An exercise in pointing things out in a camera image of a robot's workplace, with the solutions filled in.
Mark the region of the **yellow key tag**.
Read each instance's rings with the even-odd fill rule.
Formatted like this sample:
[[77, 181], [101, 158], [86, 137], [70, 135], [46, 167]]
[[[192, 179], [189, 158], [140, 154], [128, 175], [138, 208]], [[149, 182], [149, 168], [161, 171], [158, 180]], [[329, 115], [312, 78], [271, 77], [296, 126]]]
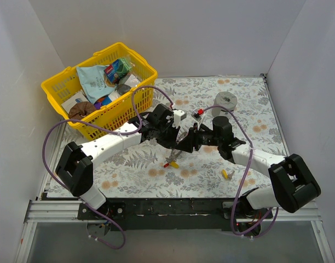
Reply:
[[176, 162], [170, 162], [170, 166], [172, 166], [173, 168], [178, 169], [179, 165]]

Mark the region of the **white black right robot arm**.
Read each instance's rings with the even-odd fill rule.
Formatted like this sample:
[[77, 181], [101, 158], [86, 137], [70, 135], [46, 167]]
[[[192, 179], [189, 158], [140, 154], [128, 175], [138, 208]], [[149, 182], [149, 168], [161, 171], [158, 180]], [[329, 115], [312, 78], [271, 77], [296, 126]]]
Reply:
[[192, 153], [201, 146], [216, 146], [226, 161], [248, 167], [271, 180], [271, 187], [249, 190], [241, 196], [240, 211], [247, 218], [271, 207], [294, 213], [321, 194], [319, 184], [301, 156], [278, 156], [252, 149], [250, 144], [234, 136], [227, 117], [215, 117], [211, 129], [194, 124], [175, 148]]

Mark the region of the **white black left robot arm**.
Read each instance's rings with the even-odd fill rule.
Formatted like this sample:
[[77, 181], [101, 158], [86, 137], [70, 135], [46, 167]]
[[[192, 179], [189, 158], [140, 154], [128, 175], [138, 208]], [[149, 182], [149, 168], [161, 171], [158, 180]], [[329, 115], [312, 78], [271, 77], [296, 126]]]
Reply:
[[103, 219], [108, 215], [109, 206], [106, 196], [94, 183], [94, 169], [117, 153], [147, 140], [155, 139], [164, 148], [174, 148], [186, 116], [182, 110], [158, 104], [146, 117], [137, 115], [113, 133], [81, 145], [70, 142], [63, 150], [56, 175], [73, 196], [90, 206], [95, 218]]

